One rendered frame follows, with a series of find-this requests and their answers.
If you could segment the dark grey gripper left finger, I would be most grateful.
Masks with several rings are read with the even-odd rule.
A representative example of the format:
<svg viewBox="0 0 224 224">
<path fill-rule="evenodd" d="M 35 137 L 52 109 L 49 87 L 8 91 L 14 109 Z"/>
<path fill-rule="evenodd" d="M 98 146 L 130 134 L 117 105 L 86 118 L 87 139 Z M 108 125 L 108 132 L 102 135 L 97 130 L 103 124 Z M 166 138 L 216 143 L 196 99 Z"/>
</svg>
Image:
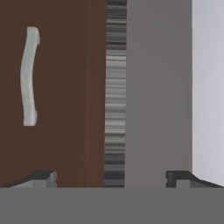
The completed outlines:
<svg viewBox="0 0 224 224">
<path fill-rule="evenodd" d="M 33 171 L 24 179 L 0 185 L 0 188 L 52 188 L 57 186 L 56 171 Z"/>
</svg>

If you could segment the brown wooden drawer front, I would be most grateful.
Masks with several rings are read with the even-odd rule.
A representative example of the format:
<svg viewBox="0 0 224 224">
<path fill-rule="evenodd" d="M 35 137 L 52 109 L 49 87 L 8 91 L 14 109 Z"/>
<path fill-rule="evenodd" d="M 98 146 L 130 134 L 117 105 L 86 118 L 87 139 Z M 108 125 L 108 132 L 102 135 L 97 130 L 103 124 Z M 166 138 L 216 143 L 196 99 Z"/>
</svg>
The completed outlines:
<svg viewBox="0 0 224 224">
<path fill-rule="evenodd" d="M 102 186 L 106 20 L 107 0 L 0 0 L 0 185 L 51 170 L 60 187 Z M 33 127 L 20 90 L 29 26 L 40 32 Z"/>
</svg>

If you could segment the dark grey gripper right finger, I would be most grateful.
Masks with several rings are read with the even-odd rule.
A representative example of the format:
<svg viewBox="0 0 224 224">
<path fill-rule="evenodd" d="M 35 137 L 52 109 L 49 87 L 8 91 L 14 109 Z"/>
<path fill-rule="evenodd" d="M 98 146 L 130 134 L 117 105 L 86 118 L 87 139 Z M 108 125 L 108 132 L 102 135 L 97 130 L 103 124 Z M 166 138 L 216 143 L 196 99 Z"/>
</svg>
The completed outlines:
<svg viewBox="0 0 224 224">
<path fill-rule="evenodd" d="M 167 188 L 221 188 L 221 185 L 199 179 L 189 171 L 167 171 L 165 178 Z"/>
</svg>

